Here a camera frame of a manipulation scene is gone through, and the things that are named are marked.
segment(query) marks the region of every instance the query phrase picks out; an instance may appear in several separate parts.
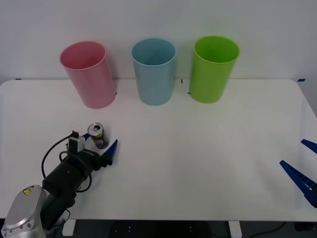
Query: blue object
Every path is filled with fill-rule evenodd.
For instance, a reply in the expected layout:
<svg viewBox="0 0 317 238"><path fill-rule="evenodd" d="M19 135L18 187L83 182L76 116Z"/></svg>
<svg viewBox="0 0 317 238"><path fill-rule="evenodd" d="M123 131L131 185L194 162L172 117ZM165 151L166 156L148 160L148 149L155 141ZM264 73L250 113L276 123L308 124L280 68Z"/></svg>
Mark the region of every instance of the blue object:
<svg viewBox="0 0 317 238"><path fill-rule="evenodd" d="M164 39L148 38L132 49L135 76L142 102L157 106L172 96L176 49Z"/></svg>
<svg viewBox="0 0 317 238"><path fill-rule="evenodd" d="M81 138L83 138L83 141L84 141L84 142L86 142L89 137L90 137L90 136L89 136L88 133L86 133L86 134L84 134L84 135L81 136Z"/></svg>
<svg viewBox="0 0 317 238"><path fill-rule="evenodd" d="M101 155L102 158L106 159L108 162L108 165L112 165L115 152L117 151L118 146L118 140L115 140L115 142L107 149L106 152Z"/></svg>
<svg viewBox="0 0 317 238"><path fill-rule="evenodd" d="M301 143L317 154L317 144L305 139L303 139ZM303 192L304 196L310 202L310 204L317 208L317 183L312 181L307 176L303 175L298 170L294 169L284 160L280 162L280 165L294 181L297 187Z"/></svg>
<svg viewBox="0 0 317 238"><path fill-rule="evenodd" d="M314 151L317 154L317 144L305 139L303 139L301 143L303 145L306 145L306 147L310 148L312 151Z"/></svg>

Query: plastic cup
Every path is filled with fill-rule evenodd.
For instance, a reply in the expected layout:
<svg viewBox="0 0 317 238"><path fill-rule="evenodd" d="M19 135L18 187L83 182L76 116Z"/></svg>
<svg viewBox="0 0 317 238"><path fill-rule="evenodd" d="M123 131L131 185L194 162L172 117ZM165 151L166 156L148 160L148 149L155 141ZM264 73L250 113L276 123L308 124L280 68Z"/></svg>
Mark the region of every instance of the plastic cup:
<svg viewBox="0 0 317 238"><path fill-rule="evenodd" d="M106 49L97 42L78 42L60 54L60 63L89 108L104 108L115 99Z"/></svg>
<svg viewBox="0 0 317 238"><path fill-rule="evenodd" d="M190 95L201 103L218 101L239 56L239 47L221 36L206 36L195 44Z"/></svg>
<svg viewBox="0 0 317 238"><path fill-rule="evenodd" d="M166 103L174 86L174 45L160 38L148 38L133 47L132 58L141 101L152 106Z"/></svg>

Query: warning label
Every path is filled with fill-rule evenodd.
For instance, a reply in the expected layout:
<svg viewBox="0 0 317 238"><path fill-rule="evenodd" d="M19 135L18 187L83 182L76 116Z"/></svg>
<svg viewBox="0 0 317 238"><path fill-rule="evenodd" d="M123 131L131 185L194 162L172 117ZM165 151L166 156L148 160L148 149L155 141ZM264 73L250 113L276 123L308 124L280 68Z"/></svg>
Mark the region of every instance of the warning label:
<svg viewBox="0 0 317 238"><path fill-rule="evenodd" d="M25 194L25 195L29 195L29 193L32 191L33 187L34 187L34 186L28 187L28 188L24 189L24 190L23 190L24 194Z"/></svg>

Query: white wall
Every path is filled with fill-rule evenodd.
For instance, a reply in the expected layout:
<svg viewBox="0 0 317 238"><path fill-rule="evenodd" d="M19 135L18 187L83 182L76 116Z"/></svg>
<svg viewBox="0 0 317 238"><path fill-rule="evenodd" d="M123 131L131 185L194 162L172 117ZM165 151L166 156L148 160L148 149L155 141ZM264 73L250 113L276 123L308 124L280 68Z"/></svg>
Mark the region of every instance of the white wall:
<svg viewBox="0 0 317 238"><path fill-rule="evenodd" d="M0 78L66 77L59 54L103 43L115 77L132 78L130 50L159 36L178 46L177 78L189 78L194 42L232 38L234 78L316 78L317 0L2 0Z"/></svg>

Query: black cable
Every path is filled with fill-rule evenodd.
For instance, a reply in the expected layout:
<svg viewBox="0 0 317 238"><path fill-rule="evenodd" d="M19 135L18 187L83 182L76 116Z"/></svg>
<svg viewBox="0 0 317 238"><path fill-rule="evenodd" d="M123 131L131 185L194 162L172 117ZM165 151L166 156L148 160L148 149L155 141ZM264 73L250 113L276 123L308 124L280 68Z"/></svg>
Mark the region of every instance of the black cable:
<svg viewBox="0 0 317 238"><path fill-rule="evenodd" d="M60 154L59 154L59 156L58 156L60 162L63 162L63 160L65 159L65 158L62 158L62 157L61 157L62 154L68 154L68 152L67 152L67 151L62 151L62 152L60 152Z"/></svg>
<svg viewBox="0 0 317 238"><path fill-rule="evenodd" d="M68 217L66 218L66 220L63 219L60 224L54 225L54 226L52 226L52 228L53 228L53 227L60 227L60 226L64 225L64 224L69 220L69 218L70 218L70 211L69 211L68 209L66 209L65 211L68 212Z"/></svg>
<svg viewBox="0 0 317 238"><path fill-rule="evenodd" d="M256 234L250 236L249 238L254 238L254 237L257 237L257 236L261 236L261 235L265 235L265 234L276 232L276 231L282 229L285 226L285 224L286 224L286 222L283 222L282 225L280 225L279 227L277 227L277 228L275 228L273 230L266 231L266 232L259 232L259 233L256 233Z"/></svg>
<svg viewBox="0 0 317 238"><path fill-rule="evenodd" d="M79 160L80 163L82 163L83 166L85 166L87 169L89 169L86 165L86 163L78 156L78 155L75 155L73 153L70 153L69 151L62 151L60 152L59 154L59 160L62 162L63 159L62 159L62 154L67 154L69 156L72 156L74 158L76 158L77 160ZM89 184L88 184L88 187L84 190L77 190L76 192L86 192L90 187L91 187L91 184L93 182L93 178L91 177L91 174L88 175L89 176Z"/></svg>
<svg viewBox="0 0 317 238"><path fill-rule="evenodd" d="M56 143L46 152L44 158L42 159L42 164L41 164L41 169L42 169L43 178L46 178L45 171L44 171L44 163L45 163L45 160L46 160L47 156L48 156L49 153L52 151L52 149L55 148L55 146L57 146L59 143L63 142L64 140L70 138L71 136L72 136L72 135L69 135L69 136L63 138L62 140L56 142ZM85 164L85 162L84 162L79 156L77 156L77 155L75 155L75 154L72 154L72 153L70 153L69 151L62 151L62 152L60 152L60 154L59 154L59 156L58 156L60 162L62 162L62 161L64 160L64 159L61 157L62 154L68 154L68 155L71 155L71 156L75 157L76 159L78 159L78 160L83 164L83 166L85 166L86 168L88 168L87 165ZM76 192L86 192L86 191L91 187L92 180L93 180L93 179L92 179L92 177L91 177L91 174L89 174L89 184L88 184L88 187L87 187L86 189L84 189L84 190L77 190Z"/></svg>
<svg viewBox="0 0 317 238"><path fill-rule="evenodd" d="M42 164L41 164L41 170L42 170L42 175L43 175L43 178L46 178L46 175L45 175L45 171L44 171L44 162L46 160L46 157L49 155L49 153L52 151L52 149L55 148L55 146L57 146L59 143L63 142L64 140L70 138L72 135L68 135L66 136L65 138L63 138L62 140L56 142L45 154L44 158L42 159Z"/></svg>
<svg viewBox="0 0 317 238"><path fill-rule="evenodd" d="M90 187L91 187L91 184L92 184L92 177L91 177L91 174L89 174L89 184L88 184L88 187L84 190L77 190L76 192L86 192Z"/></svg>

